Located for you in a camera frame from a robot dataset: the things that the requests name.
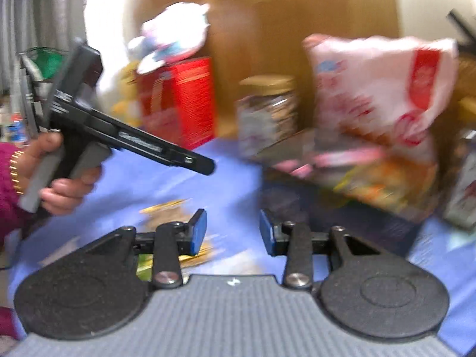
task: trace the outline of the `gold bracelet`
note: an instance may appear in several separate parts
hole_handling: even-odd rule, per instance
[[[17,173],[17,160],[23,154],[21,150],[17,150],[15,153],[11,155],[10,158],[10,176],[11,181],[13,182],[13,188],[19,195],[23,195],[23,189],[21,189],[20,181],[18,181],[18,173]]]

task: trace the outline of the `ribbed gray surface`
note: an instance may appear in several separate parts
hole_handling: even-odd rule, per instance
[[[456,357],[435,337],[385,345],[347,334],[273,276],[194,275],[133,322],[88,341],[30,335],[8,357]]]

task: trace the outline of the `hand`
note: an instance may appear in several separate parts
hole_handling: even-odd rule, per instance
[[[25,149],[17,160],[18,184],[27,189],[28,182],[45,153],[53,152],[61,146],[61,133],[41,133],[37,140]],[[52,182],[51,188],[40,191],[41,206],[51,214],[63,216],[70,214],[79,206],[83,197],[90,193],[101,177],[101,168],[87,170],[80,179],[59,178]]]

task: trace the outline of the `gray curtain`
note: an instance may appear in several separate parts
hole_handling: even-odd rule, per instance
[[[0,93],[8,92],[18,53],[32,47],[68,50],[85,37],[83,0],[0,0]]]

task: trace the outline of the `red box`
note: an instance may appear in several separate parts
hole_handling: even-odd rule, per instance
[[[137,75],[145,130],[185,149],[215,137],[210,58],[185,60]]]

